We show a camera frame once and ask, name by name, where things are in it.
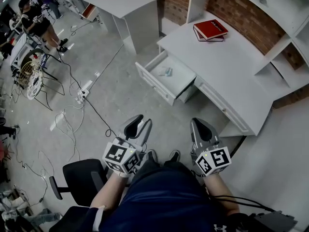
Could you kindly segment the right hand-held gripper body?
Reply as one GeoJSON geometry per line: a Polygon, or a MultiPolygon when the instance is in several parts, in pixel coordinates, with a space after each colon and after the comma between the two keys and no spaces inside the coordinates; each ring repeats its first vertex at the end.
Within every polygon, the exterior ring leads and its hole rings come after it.
{"type": "Polygon", "coordinates": [[[192,165],[200,170],[200,173],[193,172],[194,175],[206,177],[217,174],[231,164],[228,148],[212,125],[194,117],[190,121],[190,133],[193,142],[190,152],[192,165]]]}

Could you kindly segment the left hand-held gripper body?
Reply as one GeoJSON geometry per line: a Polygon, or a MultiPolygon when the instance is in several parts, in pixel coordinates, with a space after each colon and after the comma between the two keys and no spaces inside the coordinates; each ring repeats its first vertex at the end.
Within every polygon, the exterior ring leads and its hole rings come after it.
{"type": "Polygon", "coordinates": [[[152,125],[151,119],[143,121],[143,115],[136,115],[124,122],[119,134],[106,146],[102,157],[106,166],[119,176],[136,174],[152,125]]]}

